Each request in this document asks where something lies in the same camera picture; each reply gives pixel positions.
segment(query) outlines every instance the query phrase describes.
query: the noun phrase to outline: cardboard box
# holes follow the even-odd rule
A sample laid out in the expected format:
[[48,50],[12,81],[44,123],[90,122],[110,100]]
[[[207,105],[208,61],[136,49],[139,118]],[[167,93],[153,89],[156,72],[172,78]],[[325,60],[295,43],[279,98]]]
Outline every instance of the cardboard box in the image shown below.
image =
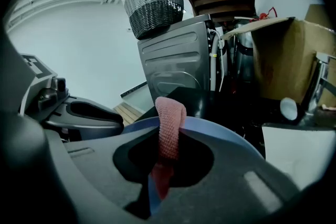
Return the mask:
[[311,23],[324,26],[326,28],[333,29],[325,5],[321,4],[309,5],[305,20]]
[[[294,18],[252,22],[222,36],[251,32],[254,41],[255,79],[260,96],[301,103],[314,71],[317,51],[336,56],[336,34],[323,26]],[[328,80],[336,86],[336,64],[329,64]],[[321,103],[336,106],[336,98],[324,90]]]

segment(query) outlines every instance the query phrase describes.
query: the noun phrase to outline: black plastic object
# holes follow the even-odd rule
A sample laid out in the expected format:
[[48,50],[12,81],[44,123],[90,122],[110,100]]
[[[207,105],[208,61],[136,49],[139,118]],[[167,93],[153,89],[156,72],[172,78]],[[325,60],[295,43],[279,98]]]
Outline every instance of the black plastic object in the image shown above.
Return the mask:
[[69,90],[66,88],[65,78],[52,78],[51,87],[39,91],[25,114],[41,123],[68,97]]
[[17,112],[35,73],[11,44],[0,27],[0,111]]
[[[148,174],[158,160],[159,129],[154,129],[117,148],[113,162],[122,176],[132,182],[146,183]],[[210,148],[189,136],[179,133],[180,155],[174,162],[171,187],[197,184],[211,170],[214,155]]]
[[41,126],[28,117],[4,113],[0,126],[1,198],[10,222],[42,223],[52,217],[55,223],[76,223]]
[[[36,203],[38,208],[40,204],[45,204],[51,209],[55,208],[54,214],[42,214],[43,223],[46,222],[46,218],[53,218],[52,223],[94,223],[94,224],[110,224],[114,220],[117,223],[134,223],[138,224],[139,220],[131,214],[125,212],[120,207],[106,199],[106,197],[97,190],[84,175],[77,169],[70,155],[66,151],[65,145],[70,143],[62,143],[59,135],[51,130],[45,130],[49,148],[51,151],[51,157],[57,169],[57,175],[64,185],[71,201],[73,202],[74,209],[77,215],[77,220],[73,221],[71,218],[67,218],[66,211],[63,211],[62,203],[57,203],[53,196],[49,196],[48,199],[40,200]],[[104,143],[104,140],[92,140],[92,142]],[[49,183],[47,178],[44,178],[46,184]],[[35,188],[36,192],[43,191],[42,188]],[[36,219],[39,216],[28,217],[28,219]]]
[[67,105],[67,112],[73,116],[97,121],[115,121],[121,124],[123,122],[122,116],[119,114],[106,111],[86,102],[71,102]]
[[237,42],[237,50],[243,55],[253,56],[253,48],[247,48],[243,46],[239,41]]

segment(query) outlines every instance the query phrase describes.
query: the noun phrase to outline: white cord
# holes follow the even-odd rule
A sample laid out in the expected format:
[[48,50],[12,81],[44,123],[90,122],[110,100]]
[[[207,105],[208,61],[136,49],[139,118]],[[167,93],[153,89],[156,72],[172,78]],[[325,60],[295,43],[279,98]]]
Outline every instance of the white cord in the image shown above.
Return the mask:
[[224,80],[224,63],[223,63],[223,49],[221,49],[221,53],[220,53],[220,62],[222,64],[222,81],[221,81],[221,85],[219,86],[219,92],[221,92],[220,90],[222,89],[222,85],[223,85],[223,80]]
[[216,34],[216,35],[218,36],[219,41],[221,40],[221,35],[219,34],[218,31],[213,30],[213,29],[208,29],[208,31],[209,31],[209,33],[214,33],[214,34]]
[[216,30],[213,30],[213,29],[208,29],[208,31],[209,31],[209,33],[214,33],[214,34],[216,34],[217,36],[218,36],[218,38],[219,38],[219,41],[218,41],[218,46],[219,46],[219,48],[220,48],[220,50],[221,50],[221,53],[220,53],[220,64],[222,65],[222,81],[221,81],[221,85],[220,85],[220,87],[219,87],[219,91],[221,91],[221,89],[222,89],[222,85],[223,85],[223,80],[224,80],[224,63],[223,63],[223,48],[224,48],[224,44],[223,44],[223,41],[222,41],[222,39],[221,39],[221,35],[219,34],[219,32],[218,31],[216,31]]

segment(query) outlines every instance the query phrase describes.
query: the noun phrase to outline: wooden floor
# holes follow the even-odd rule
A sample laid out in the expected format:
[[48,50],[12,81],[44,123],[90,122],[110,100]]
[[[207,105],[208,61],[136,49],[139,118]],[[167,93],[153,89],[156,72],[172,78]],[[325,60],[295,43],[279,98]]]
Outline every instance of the wooden floor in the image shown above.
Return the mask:
[[121,103],[117,105],[114,110],[117,111],[124,119],[124,126],[132,124],[134,121],[142,116],[141,112],[127,105],[126,103]]

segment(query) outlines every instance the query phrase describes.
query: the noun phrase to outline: metal faucet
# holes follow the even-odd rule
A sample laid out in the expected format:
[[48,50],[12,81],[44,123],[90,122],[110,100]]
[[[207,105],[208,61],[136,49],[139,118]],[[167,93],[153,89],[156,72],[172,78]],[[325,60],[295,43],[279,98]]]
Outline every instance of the metal faucet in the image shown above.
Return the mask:
[[328,65],[330,59],[336,60],[336,57],[321,52],[316,53],[315,60],[317,65],[311,78],[308,90],[301,104],[306,115],[313,115],[322,96],[322,91],[326,88],[336,96],[336,87],[327,81]]

